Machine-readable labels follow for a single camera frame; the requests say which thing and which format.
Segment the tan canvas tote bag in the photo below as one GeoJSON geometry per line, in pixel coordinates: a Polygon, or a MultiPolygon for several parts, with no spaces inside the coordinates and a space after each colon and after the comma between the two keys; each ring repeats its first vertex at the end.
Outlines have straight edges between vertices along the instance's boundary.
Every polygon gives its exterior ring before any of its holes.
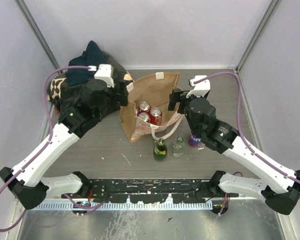
{"type": "Polygon", "coordinates": [[[177,112],[177,108],[168,110],[170,94],[178,87],[179,74],[171,72],[156,72],[133,82],[133,89],[128,94],[128,105],[120,109],[120,122],[130,143],[134,143],[146,136],[154,140],[168,139],[177,130],[184,119],[184,115],[177,112]],[[141,102],[148,102],[150,106],[158,107],[162,111],[161,125],[153,125],[137,116],[141,102]],[[170,131],[161,137],[157,133],[170,131]]]}

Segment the clear glass Chang bottle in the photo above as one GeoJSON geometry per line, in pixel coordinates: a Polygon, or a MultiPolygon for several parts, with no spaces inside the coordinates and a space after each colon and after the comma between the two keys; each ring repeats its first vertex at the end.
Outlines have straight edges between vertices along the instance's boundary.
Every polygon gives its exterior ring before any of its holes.
{"type": "Polygon", "coordinates": [[[179,158],[185,151],[185,141],[182,136],[178,136],[172,141],[170,146],[171,155],[175,158],[179,158]]]}

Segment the green Perrier bottle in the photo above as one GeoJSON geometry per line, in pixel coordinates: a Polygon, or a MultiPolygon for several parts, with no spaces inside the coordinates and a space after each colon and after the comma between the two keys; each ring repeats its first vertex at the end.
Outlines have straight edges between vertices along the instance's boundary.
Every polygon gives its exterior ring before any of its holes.
{"type": "Polygon", "coordinates": [[[153,148],[153,157],[156,161],[162,162],[166,159],[168,154],[168,148],[165,144],[165,140],[163,138],[160,138],[155,147],[153,148]]]}

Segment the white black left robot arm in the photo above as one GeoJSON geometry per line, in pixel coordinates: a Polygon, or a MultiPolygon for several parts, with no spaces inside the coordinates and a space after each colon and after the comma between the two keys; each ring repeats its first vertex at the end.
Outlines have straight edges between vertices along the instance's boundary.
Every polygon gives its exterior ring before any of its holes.
{"type": "Polygon", "coordinates": [[[105,116],[121,106],[126,107],[133,88],[133,83],[124,80],[111,86],[102,79],[91,78],[77,92],[62,96],[59,120],[49,136],[19,164],[0,170],[1,179],[26,210],[34,209],[49,197],[89,195],[91,183],[79,171],[50,178],[44,174],[65,150],[105,116]]]}

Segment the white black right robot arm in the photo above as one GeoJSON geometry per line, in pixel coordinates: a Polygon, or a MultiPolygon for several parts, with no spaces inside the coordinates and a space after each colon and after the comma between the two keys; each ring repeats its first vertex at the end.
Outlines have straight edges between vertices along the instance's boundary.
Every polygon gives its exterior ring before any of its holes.
{"type": "Polygon", "coordinates": [[[230,124],[217,119],[216,108],[207,100],[208,91],[195,95],[193,90],[173,89],[168,110],[187,119],[191,133],[212,151],[245,166],[257,179],[216,171],[209,180],[209,191],[215,197],[239,194],[264,201],[272,210],[289,215],[300,200],[300,170],[289,169],[267,156],[246,140],[230,124]]]}

